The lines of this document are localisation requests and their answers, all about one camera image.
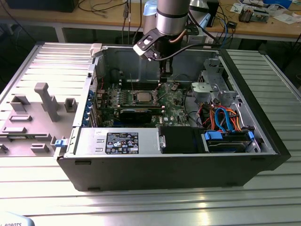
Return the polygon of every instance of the side panel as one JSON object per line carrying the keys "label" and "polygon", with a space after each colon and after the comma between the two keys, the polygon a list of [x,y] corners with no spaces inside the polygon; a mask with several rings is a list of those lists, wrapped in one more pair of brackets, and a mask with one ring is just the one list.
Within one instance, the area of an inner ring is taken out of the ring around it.
{"label": "side panel", "polygon": [[[247,85],[245,79],[240,73],[240,70],[234,64],[232,60],[233,58],[231,58],[228,52],[224,49],[222,49],[220,53],[225,63],[224,66],[226,70],[228,70],[227,72],[230,74],[229,76],[233,79],[233,81],[236,83],[236,85],[239,87],[240,91],[242,92],[243,98],[246,100],[247,104],[251,108],[256,120],[258,121],[261,129],[263,130],[264,135],[267,137],[268,141],[270,142],[273,150],[279,154],[277,161],[265,169],[265,170],[274,170],[282,163],[284,163],[286,160],[288,160],[291,157],[291,155],[289,154],[283,141],[280,139],[278,133],[275,131],[267,115],[261,108],[253,92],[250,90],[249,86]],[[261,55],[259,54],[259,56],[250,56],[250,58],[254,58],[254,60],[260,60]]]}
{"label": "side panel", "polygon": [[276,156],[58,158],[79,191],[243,186]]}

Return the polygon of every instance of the table leg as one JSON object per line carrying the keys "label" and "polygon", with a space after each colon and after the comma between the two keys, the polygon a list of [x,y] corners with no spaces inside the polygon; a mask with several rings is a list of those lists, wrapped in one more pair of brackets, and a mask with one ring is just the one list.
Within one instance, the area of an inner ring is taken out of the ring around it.
{"label": "table leg", "polygon": [[57,35],[58,42],[67,42],[66,36],[64,34],[62,27],[55,27],[55,32]]}

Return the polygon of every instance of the blue latch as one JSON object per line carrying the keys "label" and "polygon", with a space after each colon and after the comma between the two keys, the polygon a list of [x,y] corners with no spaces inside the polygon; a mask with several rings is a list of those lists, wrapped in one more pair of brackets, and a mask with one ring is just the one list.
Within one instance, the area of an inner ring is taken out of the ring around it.
{"label": "blue latch", "polygon": [[253,134],[252,131],[249,131],[248,135],[249,135],[249,137],[250,137],[251,140],[254,140],[254,134]]}
{"label": "blue latch", "polygon": [[88,106],[86,106],[86,107],[85,107],[85,111],[86,111],[86,112],[90,112],[90,111],[91,111],[91,108],[88,107]]}
{"label": "blue latch", "polygon": [[205,133],[205,139],[222,140],[222,133],[217,131],[208,131]]}
{"label": "blue latch", "polygon": [[66,147],[68,145],[69,139],[61,139],[55,141],[55,147]]}
{"label": "blue latch", "polygon": [[94,96],[94,92],[92,90],[89,90],[89,95]]}
{"label": "blue latch", "polygon": [[91,106],[92,106],[92,102],[87,101],[87,102],[86,102],[86,106],[91,107]]}
{"label": "blue latch", "polygon": [[89,115],[87,114],[87,112],[84,112],[84,119],[89,118]]}
{"label": "blue latch", "polygon": [[82,126],[87,126],[88,125],[88,121],[87,120],[83,120],[81,121]]}

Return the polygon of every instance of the warning label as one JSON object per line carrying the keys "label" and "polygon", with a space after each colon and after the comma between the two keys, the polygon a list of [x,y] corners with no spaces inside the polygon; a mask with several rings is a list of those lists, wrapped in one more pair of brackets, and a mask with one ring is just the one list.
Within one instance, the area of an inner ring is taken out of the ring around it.
{"label": "warning label", "polygon": [[138,133],[107,133],[107,154],[138,154]]}

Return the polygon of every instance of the desk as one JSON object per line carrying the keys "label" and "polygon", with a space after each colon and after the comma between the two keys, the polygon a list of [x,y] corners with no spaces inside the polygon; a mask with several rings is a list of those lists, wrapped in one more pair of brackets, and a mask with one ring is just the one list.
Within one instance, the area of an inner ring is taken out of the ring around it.
{"label": "desk", "polygon": [[[224,13],[230,20],[238,23],[235,38],[242,39],[258,39],[258,40],[279,40],[279,41],[296,41],[301,32],[301,23],[285,24],[274,18],[270,18],[265,23],[241,23],[238,21],[238,14],[231,13],[226,10],[231,9],[228,4],[233,4],[235,0],[221,0]],[[120,4],[122,0],[113,0],[111,3],[106,4],[105,8]],[[121,30],[123,23],[123,6],[118,6],[107,10],[107,18],[96,15],[92,12],[86,12],[76,8],[72,13],[50,12],[39,10],[23,10],[23,9],[9,9],[7,4],[6,9],[10,14],[20,23],[24,25],[34,26],[50,26],[54,27],[58,41],[66,42],[63,28],[81,28],[81,29],[96,29],[96,30]],[[81,4],[85,9],[90,9],[89,1]],[[132,3],[132,16],[131,16],[131,31],[135,31],[139,26],[140,13],[139,3]],[[292,4],[291,10],[301,10],[301,6]],[[7,15],[3,8],[0,8],[0,23],[14,24],[15,22]],[[223,31],[222,26],[218,20],[215,20],[213,27],[207,30],[216,36]]]}

